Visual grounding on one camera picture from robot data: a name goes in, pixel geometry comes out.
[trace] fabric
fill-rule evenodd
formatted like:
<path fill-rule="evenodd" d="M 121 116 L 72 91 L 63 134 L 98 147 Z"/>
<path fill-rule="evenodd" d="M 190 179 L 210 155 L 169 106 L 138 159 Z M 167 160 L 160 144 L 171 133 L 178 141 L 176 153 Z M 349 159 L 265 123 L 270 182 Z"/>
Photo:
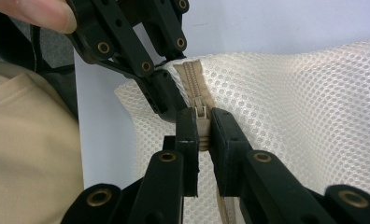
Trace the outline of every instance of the fabric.
<path fill-rule="evenodd" d="M 60 223 L 82 191 L 76 120 L 45 79 L 0 63 L 0 223 Z"/>
<path fill-rule="evenodd" d="M 304 186 L 318 193 L 333 184 L 370 193 L 370 41 L 298 55 L 244 52 L 166 64 L 184 99 L 185 87 L 174 65 L 196 60 L 215 106 L 235 116 L 253 148 L 275 153 Z M 174 125 L 153 114 L 134 82 L 116 93 L 135 123 L 141 176 L 150 156 L 161 149 L 163 136 L 174 133 Z M 185 202 L 184 222 L 219 223 L 206 153 L 200 155 L 200 170 L 203 194 L 191 199 L 195 203 Z"/>

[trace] black cable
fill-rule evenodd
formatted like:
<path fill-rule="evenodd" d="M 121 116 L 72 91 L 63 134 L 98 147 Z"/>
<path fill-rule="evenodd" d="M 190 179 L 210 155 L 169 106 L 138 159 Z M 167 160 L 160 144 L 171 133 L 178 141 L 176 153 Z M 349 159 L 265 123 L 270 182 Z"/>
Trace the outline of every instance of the black cable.
<path fill-rule="evenodd" d="M 34 72 L 41 72 L 43 70 L 42 49 L 40 47 L 40 27 L 30 26 L 31 46 L 34 53 Z"/>

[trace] zipper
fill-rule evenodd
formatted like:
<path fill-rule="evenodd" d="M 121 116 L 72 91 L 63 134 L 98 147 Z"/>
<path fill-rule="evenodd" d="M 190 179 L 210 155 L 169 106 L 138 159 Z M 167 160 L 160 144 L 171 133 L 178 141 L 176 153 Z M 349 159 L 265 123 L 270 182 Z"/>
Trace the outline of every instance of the zipper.
<path fill-rule="evenodd" d="M 196 112 L 196 125 L 197 132 L 199 134 L 199 150 L 207 151 L 209 146 L 210 136 L 210 113 L 205 99 L 203 99 L 202 93 L 197 82 L 197 74 L 194 71 L 192 63 L 184 63 L 185 76 L 189 84 L 189 97 L 190 104 Z"/>

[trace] mesh bag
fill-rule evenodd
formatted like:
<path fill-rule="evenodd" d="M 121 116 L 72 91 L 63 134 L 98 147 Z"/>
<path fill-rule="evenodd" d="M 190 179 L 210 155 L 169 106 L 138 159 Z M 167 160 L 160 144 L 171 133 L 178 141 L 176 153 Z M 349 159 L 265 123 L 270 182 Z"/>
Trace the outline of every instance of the mesh bag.
<path fill-rule="evenodd" d="M 348 184 L 370 193 L 370 42 L 298 55 L 232 53 L 200 60 L 216 107 L 230 111 L 255 149 L 275 153 L 301 183 L 323 193 Z M 164 66 L 184 88 L 173 64 Z M 153 114 L 134 82 L 116 89 L 136 130 L 137 175 L 174 124 Z M 200 154 L 199 198 L 184 223 L 220 223 L 216 184 Z"/>

